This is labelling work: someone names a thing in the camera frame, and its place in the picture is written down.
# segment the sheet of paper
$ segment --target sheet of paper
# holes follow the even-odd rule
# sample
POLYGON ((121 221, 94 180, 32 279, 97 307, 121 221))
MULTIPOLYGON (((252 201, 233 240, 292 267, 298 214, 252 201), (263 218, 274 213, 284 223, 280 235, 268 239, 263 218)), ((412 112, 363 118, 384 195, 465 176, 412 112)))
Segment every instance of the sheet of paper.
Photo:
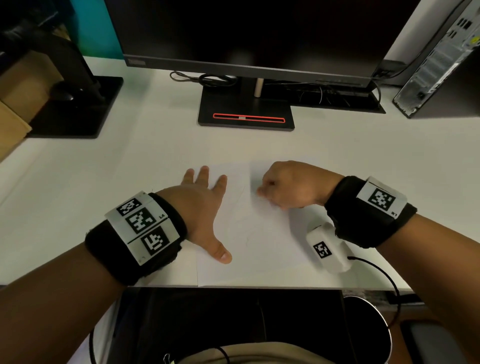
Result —
POLYGON ((210 188, 220 175, 228 176, 227 191, 215 219, 214 232, 231 252, 233 260, 223 265, 198 247, 199 286, 221 285, 245 276, 298 265, 309 259, 318 264, 305 235, 308 228, 313 229, 328 220, 326 212, 320 206, 282 211, 258 197, 255 191, 271 164, 272 161, 256 161, 210 166, 210 188))

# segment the tabletop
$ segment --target tabletop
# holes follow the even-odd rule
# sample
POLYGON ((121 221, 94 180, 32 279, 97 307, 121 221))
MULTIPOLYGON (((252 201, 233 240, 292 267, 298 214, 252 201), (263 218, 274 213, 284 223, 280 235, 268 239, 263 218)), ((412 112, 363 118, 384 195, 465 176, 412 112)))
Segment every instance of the tabletop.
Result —
MULTIPOLYGON (((170 80, 169 71, 86 58, 95 75, 124 77, 124 85, 94 140, 27 139, 0 163, 0 284, 53 259, 84 240, 112 206, 140 190, 178 184, 204 164, 316 156, 344 175, 372 175, 408 196, 419 213, 480 240, 480 119, 406 119, 383 89, 386 114, 292 107, 292 132, 202 127, 196 122, 202 88, 170 80)), ((197 286, 196 250, 140 282, 197 286)), ((356 249, 409 286, 374 249, 356 249)), ((360 262, 332 275, 310 262, 223 286, 391 289, 360 262)))

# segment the open hand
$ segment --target open hand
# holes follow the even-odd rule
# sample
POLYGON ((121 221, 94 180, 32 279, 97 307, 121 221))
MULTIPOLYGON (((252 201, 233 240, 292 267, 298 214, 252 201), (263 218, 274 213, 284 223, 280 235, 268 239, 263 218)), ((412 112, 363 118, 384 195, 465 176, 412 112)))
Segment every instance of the open hand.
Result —
POLYGON ((203 166, 194 182, 194 171, 187 170, 180 186, 169 187, 156 194, 170 203, 187 225, 187 239, 204 248, 220 263, 228 264, 232 256, 213 232, 213 222, 227 189, 227 176, 222 175, 208 189, 208 167, 203 166))
POLYGON ((257 194, 282 209, 325 205, 343 176, 307 163, 275 162, 265 173, 257 194))

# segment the white device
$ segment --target white device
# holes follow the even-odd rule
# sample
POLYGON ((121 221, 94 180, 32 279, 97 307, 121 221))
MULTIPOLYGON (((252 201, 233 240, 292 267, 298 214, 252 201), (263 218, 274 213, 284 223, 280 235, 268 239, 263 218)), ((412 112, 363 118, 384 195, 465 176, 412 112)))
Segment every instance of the white device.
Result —
POLYGON ((344 240, 336 237, 332 224, 326 222, 307 233, 307 241, 330 273, 342 273, 351 268, 353 261, 347 257, 353 253, 344 240))

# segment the desktop computer case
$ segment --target desktop computer case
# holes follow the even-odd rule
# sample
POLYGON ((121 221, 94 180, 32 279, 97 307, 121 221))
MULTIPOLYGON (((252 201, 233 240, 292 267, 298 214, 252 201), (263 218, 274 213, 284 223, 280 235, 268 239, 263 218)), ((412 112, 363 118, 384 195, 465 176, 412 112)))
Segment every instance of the desktop computer case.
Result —
POLYGON ((472 0, 393 103, 408 118, 480 116, 480 0, 472 0))

